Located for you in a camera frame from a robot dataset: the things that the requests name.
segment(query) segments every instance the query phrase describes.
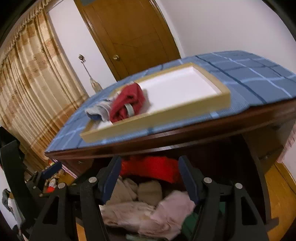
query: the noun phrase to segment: baseboard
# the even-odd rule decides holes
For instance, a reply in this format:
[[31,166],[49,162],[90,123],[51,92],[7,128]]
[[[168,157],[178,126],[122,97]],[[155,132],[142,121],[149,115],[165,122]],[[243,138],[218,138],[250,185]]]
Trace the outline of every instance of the baseboard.
[[279,173],[282,175],[282,177],[285,179],[285,181],[288,183],[289,187],[292,189],[292,191],[296,194],[296,182],[285,166],[284,163],[278,163],[277,161],[274,163]]

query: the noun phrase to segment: blue tablecloth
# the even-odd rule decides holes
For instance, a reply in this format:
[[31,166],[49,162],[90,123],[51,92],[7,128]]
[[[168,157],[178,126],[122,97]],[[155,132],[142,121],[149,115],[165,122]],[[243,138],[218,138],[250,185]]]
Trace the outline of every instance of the blue tablecloth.
[[[113,90],[130,81],[188,62],[203,67],[229,88],[231,92],[230,108],[93,143],[86,143],[81,139],[79,134],[89,121],[84,112],[86,107],[103,100]],[[296,97],[296,75],[258,55],[245,51],[225,51],[186,57],[126,77],[87,99],[55,136],[46,152],[121,142],[202,121],[235,115],[248,109],[250,106],[265,105],[294,97]]]

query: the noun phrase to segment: blue gripper pad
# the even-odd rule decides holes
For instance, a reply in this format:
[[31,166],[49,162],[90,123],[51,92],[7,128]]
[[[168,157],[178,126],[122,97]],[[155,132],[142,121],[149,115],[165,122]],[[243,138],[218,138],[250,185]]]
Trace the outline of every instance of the blue gripper pad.
[[180,156],[178,161],[179,172],[190,197],[190,200],[196,204],[199,202],[197,184],[194,180],[192,172],[194,171],[190,161],[186,156]]
[[115,156],[107,166],[103,177],[98,182],[98,188],[102,193],[101,201],[105,204],[110,200],[119,173],[121,171],[121,157]]

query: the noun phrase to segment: tray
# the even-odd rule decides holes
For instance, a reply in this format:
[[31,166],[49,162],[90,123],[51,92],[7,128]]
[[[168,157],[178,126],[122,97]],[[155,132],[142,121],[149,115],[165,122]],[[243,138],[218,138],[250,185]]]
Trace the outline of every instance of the tray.
[[[187,63],[134,81],[146,102],[140,114],[112,124],[90,120],[80,133],[94,142],[230,107],[230,91],[202,67]],[[124,86],[116,89],[120,92]]]

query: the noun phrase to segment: pile of clothes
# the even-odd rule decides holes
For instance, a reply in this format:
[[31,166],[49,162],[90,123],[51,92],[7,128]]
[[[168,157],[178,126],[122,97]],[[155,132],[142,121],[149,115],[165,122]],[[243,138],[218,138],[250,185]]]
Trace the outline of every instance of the pile of clothes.
[[92,120],[115,123],[138,115],[145,100],[141,87],[132,82],[124,87],[120,94],[86,108],[85,113]]
[[[180,181],[177,160],[132,156],[122,160],[120,175],[110,200],[100,206],[105,225],[122,227],[141,237],[175,238],[195,204],[187,192],[163,190],[155,179],[169,183]],[[152,180],[138,185],[130,178],[122,178],[130,175]]]

